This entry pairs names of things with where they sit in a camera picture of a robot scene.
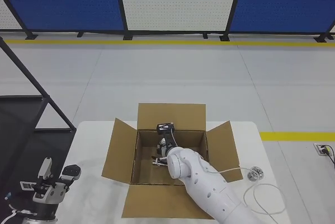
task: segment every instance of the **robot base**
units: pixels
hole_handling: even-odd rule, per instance
[[[24,218],[22,224],[56,224],[58,219],[54,220],[32,220],[30,218]]]

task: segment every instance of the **box flap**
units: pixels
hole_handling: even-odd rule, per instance
[[[115,119],[102,176],[130,184],[137,130]]]
[[[185,186],[131,185],[122,218],[212,219],[187,194]]]
[[[156,130],[158,124],[170,122],[176,130],[206,130],[206,105],[139,104],[139,130]]]
[[[210,163],[216,170],[222,171],[239,167],[239,158],[230,122],[208,131],[207,144]],[[222,176],[228,182],[243,179],[240,170],[224,172]]]

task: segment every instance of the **blue partition panel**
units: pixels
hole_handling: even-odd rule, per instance
[[[31,30],[123,30],[117,0],[11,0]]]
[[[231,32],[325,32],[335,0],[238,0]]]

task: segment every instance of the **black mount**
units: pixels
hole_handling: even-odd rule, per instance
[[[159,135],[163,135],[165,139],[166,152],[171,148],[175,148],[177,145],[172,137],[174,132],[174,125],[173,123],[165,123],[165,124],[158,124],[156,127],[156,131]],[[157,150],[157,154],[161,155],[161,148]]]
[[[125,34],[123,40],[133,40],[133,36],[131,34]]]
[[[78,32],[77,38],[81,38],[83,36],[84,32]]]
[[[219,36],[220,41],[229,41],[228,35]]]

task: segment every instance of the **white cable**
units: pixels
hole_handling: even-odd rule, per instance
[[[232,171],[232,170],[249,170],[250,172],[256,174],[257,177],[258,177],[257,181],[256,181],[254,184],[252,184],[252,186],[250,186],[249,188],[247,188],[247,190],[245,190],[245,192],[244,192],[244,194],[243,194],[243,201],[244,201],[244,204],[246,204],[246,206],[249,207],[249,209],[250,209],[251,211],[255,212],[255,213],[268,215],[269,217],[271,217],[271,219],[272,219],[276,224],[278,224],[278,222],[272,217],[272,215],[273,215],[273,214],[280,214],[280,213],[283,213],[283,212],[286,210],[286,205],[284,206],[284,209],[281,210],[281,211],[279,211],[279,212],[269,213],[269,212],[267,212],[267,211],[261,206],[261,204],[258,202],[258,200],[257,200],[257,198],[256,198],[256,194],[255,194],[255,192],[256,192],[256,188],[257,188],[258,186],[260,186],[260,185],[273,186],[273,187],[275,187],[276,189],[279,190],[279,192],[281,193],[281,195],[282,195],[282,197],[283,197],[284,202],[286,203],[286,197],[285,197],[283,191],[282,191],[280,188],[278,188],[277,186],[275,186],[275,185],[273,185],[273,184],[258,184],[258,182],[259,182],[259,180],[260,180],[261,177],[259,176],[259,174],[258,174],[257,172],[255,172],[254,170],[248,169],[248,168],[244,168],[244,167],[236,167],[236,168],[232,168],[232,169],[228,169],[228,170],[212,172],[212,171],[209,171],[207,167],[204,167],[204,166],[202,165],[202,163],[201,163],[201,157],[200,157],[200,156],[199,156],[199,163],[200,163],[200,165],[202,166],[202,168],[204,168],[203,170],[204,170],[205,172],[209,172],[209,173],[211,173],[211,174],[221,174],[221,173],[223,173],[223,172],[228,172],[228,171]],[[248,192],[249,190],[251,190],[252,188],[253,188],[253,197],[254,197],[254,200],[256,201],[257,205],[258,205],[263,211],[265,211],[265,213],[264,213],[264,212],[258,212],[258,211],[255,211],[254,209],[252,209],[252,208],[247,204],[247,202],[246,202],[246,194],[247,194],[247,192]]]
[[[174,136],[173,136],[173,130],[172,130],[172,129],[171,129],[171,135],[172,135],[172,138],[173,138],[174,143],[176,144],[176,146],[178,146],[176,140],[174,139]]]
[[[10,216],[8,216],[7,218],[5,218],[1,224],[5,224],[10,218],[12,218],[13,216],[15,216],[17,214],[16,210],[12,210],[12,214]]]
[[[15,209],[13,206],[11,206],[11,204],[8,204],[8,206],[11,208],[11,210],[16,210],[16,211],[18,211],[18,209]]]

